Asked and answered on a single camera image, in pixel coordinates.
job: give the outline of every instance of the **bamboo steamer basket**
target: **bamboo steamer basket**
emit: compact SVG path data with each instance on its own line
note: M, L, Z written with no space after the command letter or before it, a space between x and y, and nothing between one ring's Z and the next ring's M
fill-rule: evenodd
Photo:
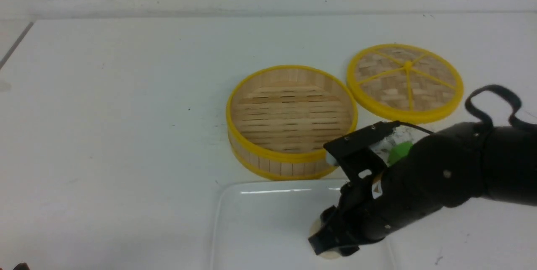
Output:
M271 180L318 179L335 167L323 144L353 132L357 108L345 85L323 71L282 65L244 79L226 107L235 157Z

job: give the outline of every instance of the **white plate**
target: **white plate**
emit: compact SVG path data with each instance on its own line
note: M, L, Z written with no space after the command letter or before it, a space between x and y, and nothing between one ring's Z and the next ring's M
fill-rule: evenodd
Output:
M391 270L389 242L366 245L350 257L317 257L311 224L335 205L345 180L236 184L221 197L211 253L212 270Z

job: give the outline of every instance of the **black cable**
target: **black cable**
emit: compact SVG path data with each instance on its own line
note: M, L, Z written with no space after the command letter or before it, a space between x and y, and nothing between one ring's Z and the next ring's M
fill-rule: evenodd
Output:
M412 123L407 123L407 122L401 122L401 121L399 121L399 124L400 124L400 125L404 125L405 127L410 127L410 128L414 128L414 129L420 130L420 131L422 131L422 132L424 132L424 133L427 133L427 134L429 134L429 135L434 134L433 131L430 131L430 130L428 130L428 129L422 128L422 127L420 127L420 126L418 126L418 125L413 125Z

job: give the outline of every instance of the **warning label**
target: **warning label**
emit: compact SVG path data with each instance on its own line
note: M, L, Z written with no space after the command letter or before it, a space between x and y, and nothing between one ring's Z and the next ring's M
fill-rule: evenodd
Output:
M373 179L373 184L371 184L371 193L374 199L382 196L382 173Z

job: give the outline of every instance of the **yellow rim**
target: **yellow rim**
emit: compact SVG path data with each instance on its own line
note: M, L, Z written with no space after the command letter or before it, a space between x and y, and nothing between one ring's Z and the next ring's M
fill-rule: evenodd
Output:
M228 103L226 105L226 121L228 124L228 129L230 130L233 137L239 142L241 146L243 146L245 149L247 149L249 152L253 152L254 154L258 155L259 157L263 157L266 159L272 159L274 161L280 161L280 162L288 162L288 163L301 163L301 162L309 162L309 161L316 161L319 159L323 159L325 156L324 149L308 152L308 153L282 153L282 152L275 152L271 150L267 150L266 148L263 148L261 146L258 146L256 144L253 144L252 142L248 141L240 132L237 130L235 125L232 121L232 115L231 115L231 103L232 99L235 96L236 92L240 87L242 87L248 80L252 79L253 77L256 77L257 75L261 75L263 73L266 73L267 71L272 70L279 70L279 69L303 69L303 70L309 70L314 71L315 73L319 73L322 75L325 75L327 77L330 77L330 79L334 80L338 85L340 85L345 92L349 95L349 98L352 100L352 94L347 89L347 87L339 81L337 78L333 77L332 75L323 72L321 70L314 69L309 66L301 66L301 65L280 65L280 66L273 66L269 67L267 69L263 69L261 71L258 71L256 73L253 73L252 75L246 77L244 80L242 80L233 90L232 94L229 96ZM358 109L356 107L356 104L352 104L352 123L351 127L349 128L349 131L347 131L346 134L353 132L356 129L356 124L358 122Z
M374 100L373 98L371 98L368 94L366 94L361 89L361 87L359 86L358 82L355 79L356 65L358 64L360 59L363 56L365 56L366 54L368 54L368 53L374 52L374 53L377 53L377 54L381 54L380 52L377 52L378 49L394 48L394 47L395 48L406 48L406 49L422 52L423 55L420 56L419 58L417 58L416 60L414 60L413 63L417 62L418 60L420 60L424 56L432 56L436 60L439 60L441 63L443 63L443 65L445 65L447 67L447 69L450 71L450 73L455 78L455 87L449 85L449 87L451 87L451 88L453 88L455 90L455 95L453 96L453 98L449 102L447 102L445 105L440 107L440 108L429 110L429 111L418 112L418 111L399 110L399 109L395 109L395 108L385 106L385 105L380 104L379 102L377 102L377 100ZM390 60L392 60L392 61L395 61L393 58L391 58L388 55L385 55L385 57L390 59ZM402 70L402 68L391 70L390 73L393 73L393 72L395 72L397 70ZM379 76L380 75L376 75L376 76L370 77L370 79L374 79L374 78L379 77ZM435 79L432 76L426 76L426 77L428 77L429 79L433 79L436 82L439 82L437 79ZM411 45L404 45L404 44L376 45L376 46L367 48L365 50L362 50L361 52L356 54L356 56L354 56L354 58L351 60L351 63L349 64L349 67L347 69L347 85L349 86L349 89L352 92L352 94L354 95L356 101L362 107L364 107L366 110L370 111L371 113L374 113L374 114L376 114L376 115L378 115L380 117L386 118L386 119L405 121L405 122L414 123L414 124L433 122L433 121L437 121L437 120L440 120L440 119L443 119L443 118L447 117L449 114L453 113L453 111L455 111L455 109L458 107L460 101L462 100L462 95L464 93L464 86L462 84L462 79L461 79L459 73L457 72L457 70L455 70L455 68L449 62L447 62L447 60L445 60L445 59L441 58L440 56L434 54L433 52L427 51L425 49L414 47L414 46L411 46ZM408 90L409 90L410 104L412 104L412 90L411 90L410 87L408 88Z
M257 167L251 165L250 163L246 162L238 153L237 151L231 146L233 155L235 155L236 159L249 171L255 173L257 176L261 176L263 178L273 180L273 181L284 181L284 180L315 180L320 179L329 173L333 172L337 167L331 166L327 170L322 171L320 173L316 174L310 174L307 176L279 176L277 174L273 174L270 172L262 171L261 169L258 169Z

